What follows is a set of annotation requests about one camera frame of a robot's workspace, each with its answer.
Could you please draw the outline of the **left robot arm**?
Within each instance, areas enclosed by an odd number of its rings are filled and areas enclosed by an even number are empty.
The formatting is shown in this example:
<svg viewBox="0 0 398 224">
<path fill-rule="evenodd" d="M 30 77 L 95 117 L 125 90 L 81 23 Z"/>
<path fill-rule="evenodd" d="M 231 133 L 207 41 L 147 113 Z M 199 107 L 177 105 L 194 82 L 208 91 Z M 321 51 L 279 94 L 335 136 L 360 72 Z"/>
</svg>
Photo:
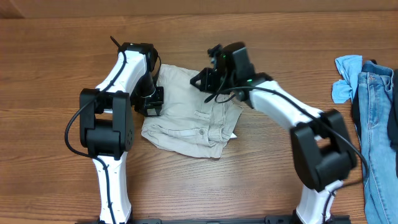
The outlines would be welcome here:
<svg viewBox="0 0 398 224">
<path fill-rule="evenodd" d="M 164 89 L 157 86 L 160 57 L 153 44 L 125 42 L 118 60 L 94 89 L 80 93 L 80 142 L 96 167 L 101 197 L 98 223 L 131 223 L 126 162 L 134 142 L 134 111 L 159 116 Z"/>
</svg>

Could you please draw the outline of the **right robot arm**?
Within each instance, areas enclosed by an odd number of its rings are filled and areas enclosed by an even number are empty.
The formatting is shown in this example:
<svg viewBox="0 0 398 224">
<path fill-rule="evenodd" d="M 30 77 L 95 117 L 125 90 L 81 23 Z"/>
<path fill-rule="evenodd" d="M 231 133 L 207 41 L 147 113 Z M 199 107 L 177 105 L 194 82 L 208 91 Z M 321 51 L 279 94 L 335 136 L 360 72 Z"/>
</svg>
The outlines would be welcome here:
<svg viewBox="0 0 398 224">
<path fill-rule="evenodd" d="M 209 93 L 209 100 L 230 95 L 264 113 L 290 134 L 296 174 L 303 183 L 299 204 L 291 215 L 268 216 L 265 223 L 350 223 L 347 215 L 332 215 L 331 207 L 343 181 L 357 165 L 342 115 L 302 103 L 268 74 L 257 73 L 243 42 L 208 49 L 212 67 L 190 80 Z"/>
</svg>

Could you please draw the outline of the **beige shorts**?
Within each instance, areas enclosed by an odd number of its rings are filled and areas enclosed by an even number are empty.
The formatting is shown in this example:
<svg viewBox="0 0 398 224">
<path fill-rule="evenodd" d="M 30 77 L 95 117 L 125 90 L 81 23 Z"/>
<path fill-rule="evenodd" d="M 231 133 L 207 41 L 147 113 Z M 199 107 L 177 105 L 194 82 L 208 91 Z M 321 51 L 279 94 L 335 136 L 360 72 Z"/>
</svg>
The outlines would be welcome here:
<svg viewBox="0 0 398 224">
<path fill-rule="evenodd" d="M 226 101 L 205 103 L 208 93 L 190 84 L 198 72 L 163 64 L 157 84 L 164 88 L 160 116 L 146 117 L 141 135 L 157 148 L 197 158 L 220 158 L 234 137 L 233 131 L 243 108 Z"/>
</svg>

